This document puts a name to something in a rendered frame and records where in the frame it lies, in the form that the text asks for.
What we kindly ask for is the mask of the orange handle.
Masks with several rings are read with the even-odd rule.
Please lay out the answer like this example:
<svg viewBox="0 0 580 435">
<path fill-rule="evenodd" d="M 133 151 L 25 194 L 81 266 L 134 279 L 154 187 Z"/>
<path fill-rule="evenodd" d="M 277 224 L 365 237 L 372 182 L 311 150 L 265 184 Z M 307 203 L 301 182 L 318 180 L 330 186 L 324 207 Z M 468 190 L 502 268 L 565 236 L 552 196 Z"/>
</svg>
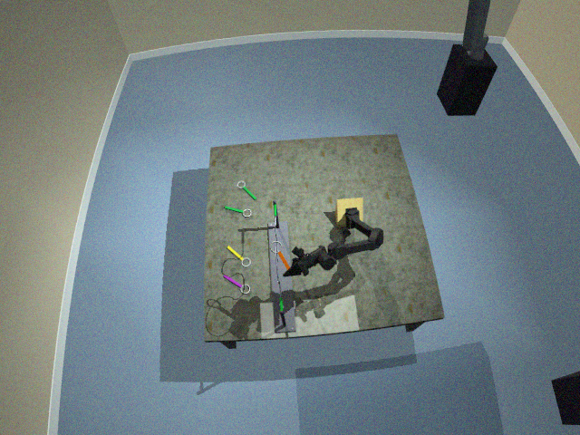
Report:
<svg viewBox="0 0 580 435">
<path fill-rule="evenodd" d="M 287 270 L 291 269 L 291 268 L 289 267 L 289 265 L 286 263 L 286 261 L 285 261 L 285 258 L 283 257 L 283 255 L 282 255 L 282 253 L 281 253 L 281 250 L 282 250 L 282 244 L 281 244 L 280 242 L 278 242 L 278 241 L 274 241 L 274 242 L 272 242 L 272 243 L 271 243 L 271 245 L 270 245 L 270 250 L 271 250 L 273 253 L 275 253 L 275 251 L 273 251 L 273 250 L 272 250 L 272 248 L 271 248 L 272 244 L 273 244 L 273 243 L 275 243 L 275 242 L 279 243 L 279 244 L 280 244 L 280 246 L 281 246 L 281 249 L 280 249 L 278 252 L 276 252 L 276 253 L 277 253 L 277 254 L 280 256 L 280 258 L 281 258 L 281 260 L 283 261 L 283 263 L 284 263 L 284 265 L 285 265 L 286 269 L 287 269 Z"/>
</svg>

